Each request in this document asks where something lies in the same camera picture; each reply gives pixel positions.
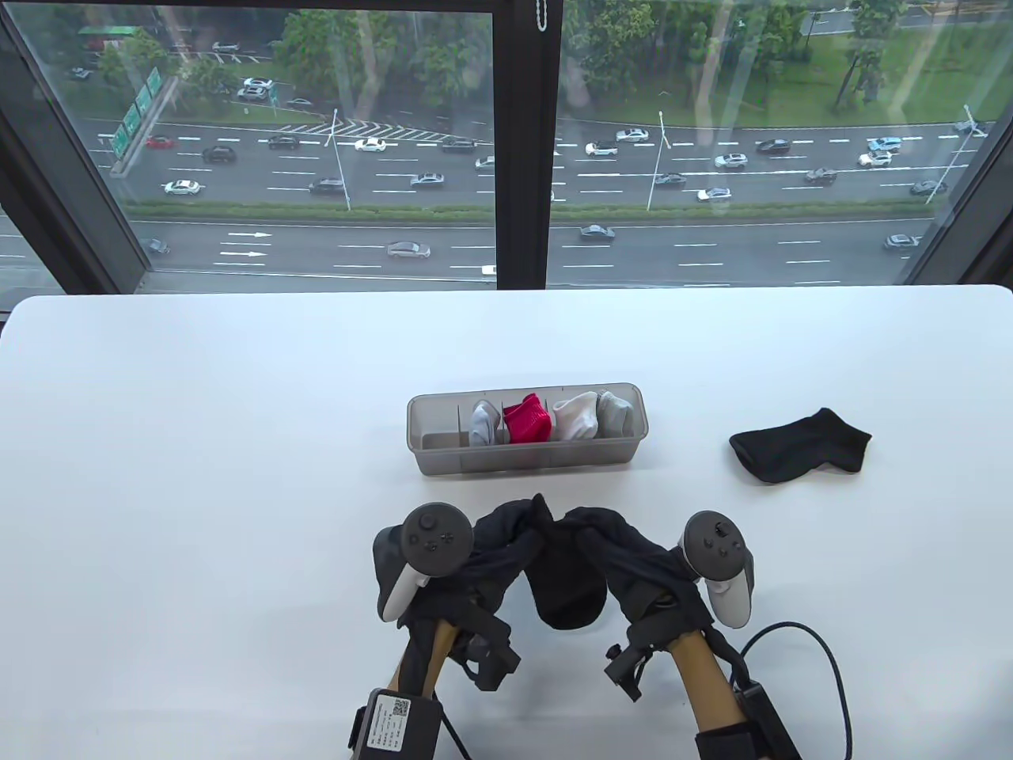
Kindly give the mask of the person's right hand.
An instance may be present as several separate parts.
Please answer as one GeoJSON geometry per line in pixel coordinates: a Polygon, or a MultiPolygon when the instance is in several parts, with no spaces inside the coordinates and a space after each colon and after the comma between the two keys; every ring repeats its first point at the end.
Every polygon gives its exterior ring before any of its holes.
{"type": "Polygon", "coordinates": [[[644,537],[618,511],[576,507],[557,522],[600,575],[629,621],[631,647],[667,649],[714,619],[697,586],[698,575],[679,553],[644,537]]]}

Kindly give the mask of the person's left hand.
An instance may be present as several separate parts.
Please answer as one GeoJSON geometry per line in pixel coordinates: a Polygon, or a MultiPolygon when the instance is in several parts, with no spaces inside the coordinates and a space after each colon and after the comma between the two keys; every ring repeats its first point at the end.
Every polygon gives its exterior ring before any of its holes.
{"type": "Polygon", "coordinates": [[[542,493],[500,504],[475,524],[472,551],[462,567],[430,580],[398,627],[445,621],[477,636],[509,637],[510,627],[495,613],[513,582],[542,553],[542,527],[551,520],[542,493]]]}

